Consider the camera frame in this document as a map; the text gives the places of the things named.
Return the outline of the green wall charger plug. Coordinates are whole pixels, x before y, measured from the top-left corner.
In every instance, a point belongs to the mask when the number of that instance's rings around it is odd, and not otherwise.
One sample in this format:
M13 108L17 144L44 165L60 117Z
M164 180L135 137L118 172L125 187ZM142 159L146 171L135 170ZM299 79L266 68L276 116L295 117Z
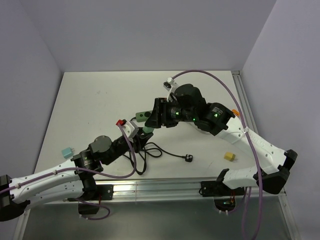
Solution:
M142 128L142 132L143 132L144 134L146 134L146 135L152 134L153 131L154 131L154 128L152 128L152 127L144 126L144 127Z

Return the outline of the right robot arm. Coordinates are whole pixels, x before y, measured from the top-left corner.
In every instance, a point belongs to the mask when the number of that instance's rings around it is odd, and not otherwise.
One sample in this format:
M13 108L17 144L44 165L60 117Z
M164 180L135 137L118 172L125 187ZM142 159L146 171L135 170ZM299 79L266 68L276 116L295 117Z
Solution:
M221 171L216 179L216 189L222 195L237 188L254 186L261 186L269 194L280 193L298 156L294 150L280 149L243 126L241 119L223 104L206 102L192 84L176 86L165 82L163 85L168 95L154 100L146 127L172 128L179 122L194 123L201 131L230 143L249 157L257 157L258 166Z

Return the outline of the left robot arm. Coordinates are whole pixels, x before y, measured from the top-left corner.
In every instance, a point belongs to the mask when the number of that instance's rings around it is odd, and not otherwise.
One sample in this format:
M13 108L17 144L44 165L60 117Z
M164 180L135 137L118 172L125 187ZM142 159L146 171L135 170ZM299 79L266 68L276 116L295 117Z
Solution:
M55 167L29 176L1 176L0 220L15 219L37 205L62 199L97 199L94 175L102 173L103 165L113 163L126 152L137 153L152 136L139 132L126 141L124 136L111 140L101 135L87 149Z

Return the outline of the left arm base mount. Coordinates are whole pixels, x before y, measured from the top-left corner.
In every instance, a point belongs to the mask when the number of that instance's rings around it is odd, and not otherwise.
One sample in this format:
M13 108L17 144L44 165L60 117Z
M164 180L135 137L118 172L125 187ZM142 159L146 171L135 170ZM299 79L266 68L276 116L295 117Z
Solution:
M98 221L106 219L110 216L111 210L102 204L102 201L110 201L113 199L114 186L112 184L97 185L96 190L84 193L84 196L75 198L67 198L68 202L78 202L78 213L81 218L90 221ZM106 210L104 216L95 217L100 209Z

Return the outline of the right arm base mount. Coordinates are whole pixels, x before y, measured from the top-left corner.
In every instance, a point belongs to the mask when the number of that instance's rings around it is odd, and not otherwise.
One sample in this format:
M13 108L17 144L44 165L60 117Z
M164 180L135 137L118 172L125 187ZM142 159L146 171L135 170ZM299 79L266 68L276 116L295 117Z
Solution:
M237 207L237 196L245 196L246 190L244 187L238 187L236 189L230 189L222 182L216 180L207 180L200 182L200 189L198 193L204 197L212 197L214 200L214 206L219 213L229 213Z

